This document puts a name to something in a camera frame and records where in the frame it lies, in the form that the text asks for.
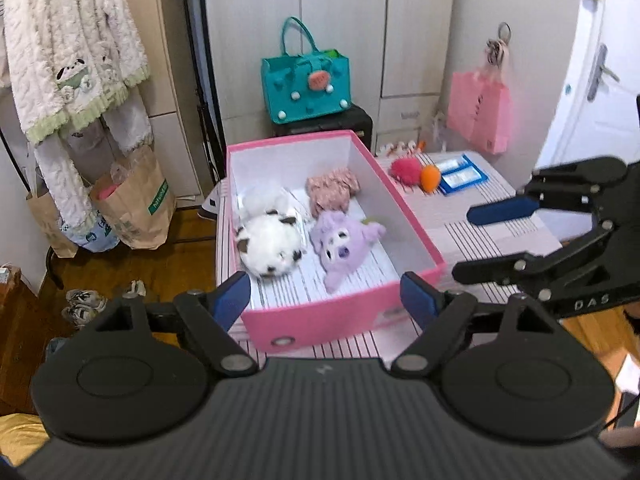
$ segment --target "pink shopping bag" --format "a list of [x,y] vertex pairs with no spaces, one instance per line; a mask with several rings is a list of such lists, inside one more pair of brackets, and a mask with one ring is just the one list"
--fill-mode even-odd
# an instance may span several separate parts
[[479,150],[505,152],[512,129],[509,88],[483,72],[454,73],[447,127]]

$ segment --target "door frame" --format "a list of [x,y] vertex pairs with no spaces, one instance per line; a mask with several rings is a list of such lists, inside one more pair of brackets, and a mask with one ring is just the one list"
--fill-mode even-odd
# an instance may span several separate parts
[[567,162],[565,153],[571,143],[586,102],[593,60],[600,44],[607,0],[581,0],[574,46],[567,74],[558,99],[556,114],[549,127],[536,168]]

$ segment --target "teal bag handle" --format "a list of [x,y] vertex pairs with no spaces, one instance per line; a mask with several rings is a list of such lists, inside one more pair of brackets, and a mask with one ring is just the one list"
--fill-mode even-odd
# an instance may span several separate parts
[[300,29],[302,29],[303,35],[306,37],[306,40],[311,45],[311,49],[314,52],[320,52],[318,50],[318,47],[316,47],[316,42],[314,41],[314,37],[311,35],[311,32],[309,32],[309,29],[305,27],[305,24],[302,23],[295,16],[289,16],[286,20],[284,20],[284,24],[282,25],[282,33],[280,35],[280,50],[282,51],[282,55],[283,56],[289,55],[287,53],[287,47],[284,45],[284,35],[287,33],[287,30],[289,29],[289,27],[292,27],[292,23],[291,23],[292,21],[296,22],[300,26]]

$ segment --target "pink ruffled fabric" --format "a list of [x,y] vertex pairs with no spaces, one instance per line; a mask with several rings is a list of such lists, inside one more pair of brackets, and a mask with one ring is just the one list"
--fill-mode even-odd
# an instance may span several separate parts
[[333,170],[306,180],[306,193],[309,195],[313,218],[318,218],[318,215],[325,210],[346,213],[349,208],[349,199],[359,191],[358,179],[347,168]]

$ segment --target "striped tablecloth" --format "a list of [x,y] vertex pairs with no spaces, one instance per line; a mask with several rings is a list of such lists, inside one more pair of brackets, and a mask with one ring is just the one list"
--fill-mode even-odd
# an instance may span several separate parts
[[[548,254],[559,248],[560,243],[537,215],[533,215],[530,219],[514,220],[486,227],[476,227],[469,224],[466,221],[466,212],[469,207],[512,196],[514,189],[481,155],[475,152],[466,152],[466,154],[489,176],[487,182],[449,196],[444,196],[439,191],[434,194],[426,194],[419,189],[403,187],[397,183],[396,186],[446,262],[447,268],[438,288],[440,290],[463,288],[481,301],[506,303],[509,295],[516,292],[514,286],[498,286],[493,283],[461,286],[451,276],[453,265],[461,260],[501,256],[521,251]],[[421,154],[419,157],[423,163],[431,164],[457,155],[461,155],[461,153]],[[384,170],[388,170],[393,158],[378,158],[377,161]],[[229,277],[229,261],[233,257],[228,215],[226,214],[228,207],[225,200],[227,195],[226,181],[222,182],[220,195],[216,244],[216,283],[218,285]],[[254,348],[241,320],[235,323],[229,333],[258,360],[260,365],[264,364],[266,355]],[[379,356],[388,364],[419,333],[420,329],[415,323],[411,319],[406,319],[393,326],[372,332],[278,355],[306,358]]]

